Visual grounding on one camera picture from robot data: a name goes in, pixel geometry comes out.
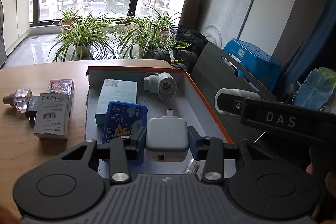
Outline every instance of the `blue curtain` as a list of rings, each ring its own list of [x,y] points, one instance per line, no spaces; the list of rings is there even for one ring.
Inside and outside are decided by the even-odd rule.
[[[284,101],[291,83],[303,83],[319,67],[336,70],[336,0],[326,0],[315,27],[278,79],[273,94]]]

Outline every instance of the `cartoon bear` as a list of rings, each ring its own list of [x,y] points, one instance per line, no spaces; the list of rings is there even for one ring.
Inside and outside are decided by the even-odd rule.
[[[129,135],[130,133],[130,131],[127,131],[127,127],[122,128],[121,125],[118,125],[118,127],[114,131],[113,137],[125,136]]]

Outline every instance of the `open box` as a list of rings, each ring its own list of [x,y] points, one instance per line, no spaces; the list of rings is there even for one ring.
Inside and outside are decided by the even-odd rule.
[[[155,73],[167,72],[174,77],[177,84],[175,97],[170,101],[161,100],[157,94],[144,91],[143,79]],[[147,120],[152,117],[167,115],[167,110],[172,109],[174,116],[179,116],[187,121],[188,126],[193,126],[200,136],[213,136],[221,138],[224,142],[232,143],[218,117],[205,100],[193,80],[182,69],[164,68],[142,68],[142,67],[102,67],[90,66],[87,70],[89,76],[89,93],[86,112],[86,139],[95,139],[101,143],[104,126],[97,126],[95,112],[99,94],[105,79],[115,79],[137,82],[137,104],[145,105],[148,108]],[[187,166],[192,155],[189,151],[186,160],[183,162],[153,162],[144,156],[144,163],[141,166],[130,166],[133,177],[139,173],[143,174],[180,174]],[[225,160],[226,176],[236,172],[232,160]],[[103,177],[109,177],[109,164],[100,161],[98,173]]]

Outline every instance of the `white cabinet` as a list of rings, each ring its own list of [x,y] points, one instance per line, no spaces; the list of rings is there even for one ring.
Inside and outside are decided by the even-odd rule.
[[[29,0],[1,0],[3,6],[3,38],[8,56],[29,32]]]

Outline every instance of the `cabinet door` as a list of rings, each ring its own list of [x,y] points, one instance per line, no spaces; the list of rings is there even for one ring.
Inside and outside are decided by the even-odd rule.
[[[5,43],[5,49],[7,56],[10,52],[7,52],[8,48],[14,44],[19,38],[17,32],[17,18],[16,18],[16,2],[17,0],[1,0],[3,6],[3,40]]]
[[[29,30],[29,0],[17,0],[17,30],[19,37]]]

